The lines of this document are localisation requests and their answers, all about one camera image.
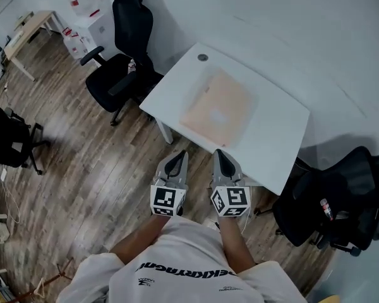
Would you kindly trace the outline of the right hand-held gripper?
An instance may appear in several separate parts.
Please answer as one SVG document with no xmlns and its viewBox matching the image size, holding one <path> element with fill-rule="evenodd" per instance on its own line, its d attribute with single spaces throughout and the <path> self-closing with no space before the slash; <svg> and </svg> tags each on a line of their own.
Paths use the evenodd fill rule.
<svg viewBox="0 0 379 303">
<path fill-rule="evenodd" d="M 251 208 L 251 190 L 239 164 L 226 152 L 213 153 L 210 201 L 219 217 L 240 217 Z"/>
</svg>

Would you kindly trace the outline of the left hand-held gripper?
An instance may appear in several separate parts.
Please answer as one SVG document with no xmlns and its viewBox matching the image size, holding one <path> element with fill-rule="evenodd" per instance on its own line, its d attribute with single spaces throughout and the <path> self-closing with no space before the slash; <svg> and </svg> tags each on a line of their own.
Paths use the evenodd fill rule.
<svg viewBox="0 0 379 303">
<path fill-rule="evenodd" d="M 185 150 L 176 151 L 161 160 L 150 186 L 152 214 L 165 217 L 183 215 L 188 186 L 186 177 L 189 156 Z"/>
</svg>

